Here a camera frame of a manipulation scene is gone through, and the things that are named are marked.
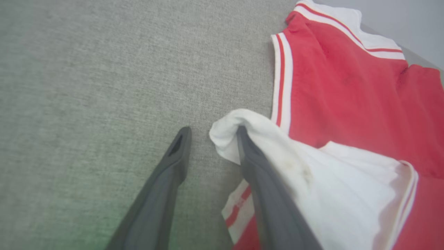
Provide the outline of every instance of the red and white jersey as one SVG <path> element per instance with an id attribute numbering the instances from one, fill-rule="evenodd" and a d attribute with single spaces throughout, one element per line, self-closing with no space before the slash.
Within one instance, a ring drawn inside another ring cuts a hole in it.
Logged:
<path id="1" fill-rule="evenodd" d="M 361 13 L 299 1 L 272 36 L 271 120 L 296 141 L 329 141 L 411 163 L 419 175 L 393 249 L 444 249 L 444 91 L 436 69 L 408 66 L 388 38 L 360 29 Z M 251 191 L 231 194 L 223 216 L 234 249 L 259 249 Z"/>

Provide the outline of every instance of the gray textured fabric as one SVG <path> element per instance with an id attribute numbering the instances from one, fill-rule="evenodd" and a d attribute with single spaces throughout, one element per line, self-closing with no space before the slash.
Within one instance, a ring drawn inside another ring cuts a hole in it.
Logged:
<path id="1" fill-rule="evenodd" d="M 170 249 L 229 249 L 241 180 L 207 133 L 271 113 L 295 0 L 0 1 L 0 249 L 102 249 L 177 131 L 193 130 Z"/>

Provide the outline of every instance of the red fabric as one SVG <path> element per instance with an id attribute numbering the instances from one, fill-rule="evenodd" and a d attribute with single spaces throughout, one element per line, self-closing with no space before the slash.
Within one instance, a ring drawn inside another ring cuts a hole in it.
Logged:
<path id="1" fill-rule="evenodd" d="M 334 141 L 410 162 L 419 182 L 394 249 L 444 249 L 439 71 L 372 56 L 339 29 L 297 12 L 287 22 L 283 33 L 294 68 L 289 136 L 314 147 Z M 248 227 L 234 249 L 259 246 L 256 234 L 256 228 Z"/>

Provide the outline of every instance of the folded white fabric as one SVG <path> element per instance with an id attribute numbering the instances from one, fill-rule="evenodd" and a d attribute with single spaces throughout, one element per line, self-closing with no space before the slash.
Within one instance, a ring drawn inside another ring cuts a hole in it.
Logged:
<path id="1" fill-rule="evenodd" d="M 393 247 L 410 212 L 418 179 L 409 163 L 334 142 L 316 149 L 290 139 L 268 118 L 237 109 L 210 130 L 219 155 L 237 164 L 240 125 L 291 189 L 289 195 L 325 250 Z M 234 203 L 231 196 L 225 218 Z M 244 210 L 253 209 L 250 204 Z M 232 239 L 240 236 L 232 232 L 242 231 L 230 230 Z"/>

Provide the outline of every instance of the white cloth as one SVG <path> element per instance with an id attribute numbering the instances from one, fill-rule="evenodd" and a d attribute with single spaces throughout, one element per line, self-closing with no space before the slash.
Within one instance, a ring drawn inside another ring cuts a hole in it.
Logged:
<path id="1" fill-rule="evenodd" d="M 316 149 L 290 139 L 268 118 L 237 109 L 210 130 L 218 154 L 237 164 L 240 125 L 291 189 L 289 195 L 325 250 L 393 247 L 418 179 L 409 163 L 334 142 Z"/>

